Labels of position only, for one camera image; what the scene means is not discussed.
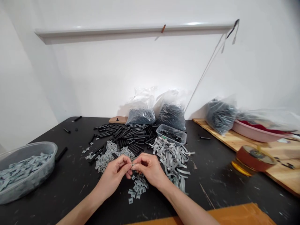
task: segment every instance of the clear plastic bag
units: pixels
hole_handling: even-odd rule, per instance
[[[165,92],[156,122],[178,130],[186,130],[184,119],[186,96],[184,90],[171,89]]]
[[[130,124],[151,124],[155,122],[153,110],[155,87],[136,88],[134,98],[130,100],[126,125]]]
[[[300,130],[300,116],[285,109],[240,110],[237,120],[260,124],[269,130],[295,132]]]
[[[237,113],[235,95],[214,98],[207,103],[205,121],[220,135],[224,135],[233,127]]]

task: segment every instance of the black table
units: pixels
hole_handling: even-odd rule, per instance
[[[83,117],[72,122],[74,118],[68,118],[32,141],[54,142],[58,152],[66,146],[69,150],[39,188],[19,200],[0,206],[0,224],[56,224],[95,187],[99,181],[98,172],[94,169],[95,164],[90,166],[85,159],[88,152],[82,154],[82,151],[96,133],[93,127],[108,123],[109,118]],[[240,174],[230,164],[235,158],[234,151],[193,121],[187,120],[186,127],[187,148],[196,152],[187,163],[191,172],[186,180],[189,197],[205,210],[254,202],[277,224],[299,224],[298,198],[265,174],[251,178]],[[199,139],[199,135],[211,140]],[[91,149],[97,149],[109,138],[95,140]],[[129,205],[127,193],[133,186],[132,180],[123,178],[116,192],[87,224],[127,224],[176,215],[170,203],[151,185],[141,195],[141,200],[134,199]]]

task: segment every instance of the bag of black parts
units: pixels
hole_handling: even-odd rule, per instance
[[[231,95],[223,99],[213,99],[206,105],[205,121],[220,135],[226,134],[236,119],[238,110],[236,99]]]
[[[164,93],[156,123],[165,124],[178,130],[186,130],[184,108],[186,100],[184,90],[168,90]]]
[[[135,89],[135,96],[129,102],[131,108],[126,125],[151,124],[155,122],[155,113],[153,111],[154,89],[154,87]]]

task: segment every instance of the forearm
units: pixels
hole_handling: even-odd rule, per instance
[[[96,196],[93,190],[71,212],[69,212],[57,225],[84,225],[105,199]]]
[[[172,182],[167,183],[159,188],[159,190],[172,204],[185,225],[219,224],[208,212],[184,194]]]

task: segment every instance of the clear plastic tub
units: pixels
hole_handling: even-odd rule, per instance
[[[37,171],[0,192],[0,205],[17,200],[43,183],[52,173],[55,166],[57,145],[53,142],[36,142],[0,155],[0,171],[7,169],[12,163],[18,163],[40,153],[53,154]]]
[[[174,134],[176,135],[177,137],[181,138],[181,142],[177,142],[169,137],[166,137],[164,135],[162,135],[160,132],[161,131],[166,131],[166,132],[169,132],[171,134]],[[181,145],[184,145],[185,142],[187,141],[187,134],[183,131],[180,131],[180,130],[177,130],[173,127],[169,127],[165,124],[161,124],[159,125],[159,127],[157,128],[156,130],[156,133],[157,133],[157,136],[158,137],[164,137],[166,138],[170,143],[175,143],[176,146],[181,146]]]

